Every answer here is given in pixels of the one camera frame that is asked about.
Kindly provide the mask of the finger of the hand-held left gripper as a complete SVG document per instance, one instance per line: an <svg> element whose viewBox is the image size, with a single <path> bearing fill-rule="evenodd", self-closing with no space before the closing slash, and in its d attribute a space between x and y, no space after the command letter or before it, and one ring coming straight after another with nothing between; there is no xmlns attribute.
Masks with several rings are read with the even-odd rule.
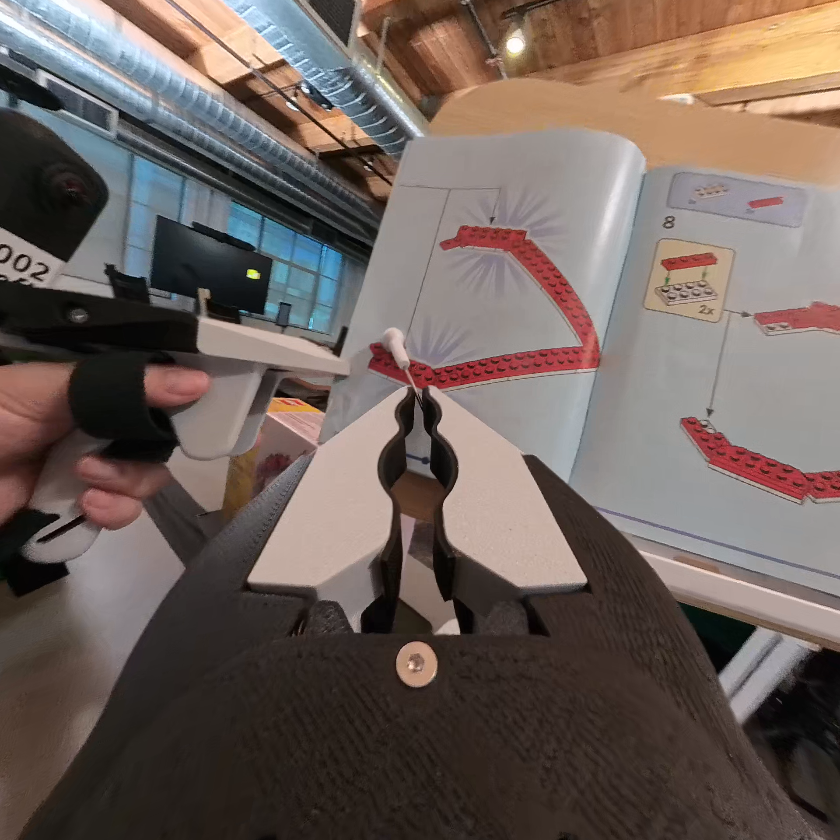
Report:
<svg viewBox="0 0 840 840"><path fill-rule="evenodd" d="M264 364L272 370L321 377L350 375L350 362L314 342L214 318L198 318L196 349L206 356Z"/></svg>

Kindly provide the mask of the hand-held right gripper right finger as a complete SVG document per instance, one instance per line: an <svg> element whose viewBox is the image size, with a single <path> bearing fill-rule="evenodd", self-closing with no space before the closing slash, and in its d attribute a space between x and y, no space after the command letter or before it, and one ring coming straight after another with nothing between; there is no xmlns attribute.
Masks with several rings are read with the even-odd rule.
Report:
<svg viewBox="0 0 840 840"><path fill-rule="evenodd" d="M578 592L587 578L526 457L435 386L423 391L432 474L434 573L446 601Z"/></svg>

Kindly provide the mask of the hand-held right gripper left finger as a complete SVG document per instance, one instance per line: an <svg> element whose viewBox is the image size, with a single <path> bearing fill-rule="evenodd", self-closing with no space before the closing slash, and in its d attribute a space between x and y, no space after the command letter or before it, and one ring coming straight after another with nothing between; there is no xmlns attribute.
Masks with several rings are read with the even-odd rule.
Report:
<svg viewBox="0 0 840 840"><path fill-rule="evenodd" d="M395 601L403 567L400 507L417 401L388 395L311 457L248 576L257 592L317 601Z"/></svg>

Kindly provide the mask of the white book stand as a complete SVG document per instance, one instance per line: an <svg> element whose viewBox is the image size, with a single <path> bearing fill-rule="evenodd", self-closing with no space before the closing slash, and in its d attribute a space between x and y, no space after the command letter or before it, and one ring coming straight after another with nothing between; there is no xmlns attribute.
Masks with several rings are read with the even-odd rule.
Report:
<svg viewBox="0 0 840 840"><path fill-rule="evenodd" d="M579 346L469 360L457 363L452 373L445 372L438 377L434 370L410 359L404 334L399 329L386 329L370 348L368 367L378 375L410 387L422 406L424 389L438 388L439 383L479 385L484 380L507 380L514 374L591 372L597 355L596 336L592 332ZM524 455L537 482L535 471L543 463ZM571 530L561 525L560 528L572 548ZM629 532L626 536L633 557L640 555L643 567L655 572L678 601L755 625L719 677L739 722L746 721L812 651L819 647L838 649L838 605L826 605L813 595L783 592L759 582L755 574L749 578L747 573L740 573L732 566L724 568L716 561L706 567L707 558L697 553L692 554L691 562L680 560L676 545L665 545L661 538L649 539ZM573 548L572 551L583 569L582 552L576 553ZM502 601L455 602L486 616L492 606Z"/></svg>

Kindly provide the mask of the brick set instruction booklet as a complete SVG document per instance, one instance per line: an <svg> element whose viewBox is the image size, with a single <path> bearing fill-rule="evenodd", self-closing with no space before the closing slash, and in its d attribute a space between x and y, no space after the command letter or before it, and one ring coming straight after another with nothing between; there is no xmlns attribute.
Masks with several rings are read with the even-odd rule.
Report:
<svg viewBox="0 0 840 840"><path fill-rule="evenodd" d="M328 440L412 378L620 530L838 596L838 189L612 133L424 139L403 157Z"/></svg>

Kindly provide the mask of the white toy set box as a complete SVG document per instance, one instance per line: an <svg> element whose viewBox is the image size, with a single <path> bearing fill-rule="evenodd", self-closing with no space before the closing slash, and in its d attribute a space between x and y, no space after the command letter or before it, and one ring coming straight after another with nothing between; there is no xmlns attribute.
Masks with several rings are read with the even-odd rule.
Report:
<svg viewBox="0 0 840 840"><path fill-rule="evenodd" d="M269 404L254 446L230 458L222 513L226 522L267 488L299 457L319 444L324 413L292 397Z"/></svg>

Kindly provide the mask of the person's left hand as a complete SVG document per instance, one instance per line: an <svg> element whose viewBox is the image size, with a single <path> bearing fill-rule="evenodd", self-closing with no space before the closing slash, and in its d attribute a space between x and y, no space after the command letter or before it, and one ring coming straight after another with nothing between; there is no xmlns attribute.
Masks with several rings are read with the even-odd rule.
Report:
<svg viewBox="0 0 840 840"><path fill-rule="evenodd" d="M75 365L27 362L1 371L1 523L25 509L33 495L45 456L74 424L68 387ZM203 396L209 377L176 365L153 364L144 372L148 406L174 408ZM118 462L101 456L80 458L74 471L82 484L81 513L105 530L129 526L143 504L170 480L165 465Z"/></svg>

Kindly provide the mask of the distant black monitor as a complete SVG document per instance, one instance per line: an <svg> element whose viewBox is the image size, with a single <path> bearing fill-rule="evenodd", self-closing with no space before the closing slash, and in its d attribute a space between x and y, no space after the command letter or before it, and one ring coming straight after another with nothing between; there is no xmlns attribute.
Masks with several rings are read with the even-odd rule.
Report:
<svg viewBox="0 0 840 840"><path fill-rule="evenodd" d="M199 288L227 307L264 314L271 258L227 239L206 235L162 215L155 219L149 285L185 298Z"/></svg>

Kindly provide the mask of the light wooden partition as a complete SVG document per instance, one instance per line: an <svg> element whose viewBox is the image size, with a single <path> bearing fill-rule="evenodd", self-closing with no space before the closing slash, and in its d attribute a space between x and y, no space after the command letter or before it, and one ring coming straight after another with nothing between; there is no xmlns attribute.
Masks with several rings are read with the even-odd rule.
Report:
<svg viewBox="0 0 840 840"><path fill-rule="evenodd" d="M609 85L500 80L453 95L429 125L437 137L560 128L620 135L638 147L650 168L682 165L839 186L838 129Z"/></svg>

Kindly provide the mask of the silver ventilation duct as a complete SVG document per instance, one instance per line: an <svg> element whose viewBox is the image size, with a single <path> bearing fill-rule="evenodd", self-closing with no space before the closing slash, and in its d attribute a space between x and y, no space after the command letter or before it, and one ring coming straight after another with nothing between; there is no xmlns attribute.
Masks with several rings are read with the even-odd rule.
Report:
<svg viewBox="0 0 840 840"><path fill-rule="evenodd" d="M354 1L226 1L298 75L385 154L399 160L425 117L361 43Z"/></svg>
<svg viewBox="0 0 840 840"><path fill-rule="evenodd" d="M2 2L2 44L335 226L380 226L371 200L103 3Z"/></svg>

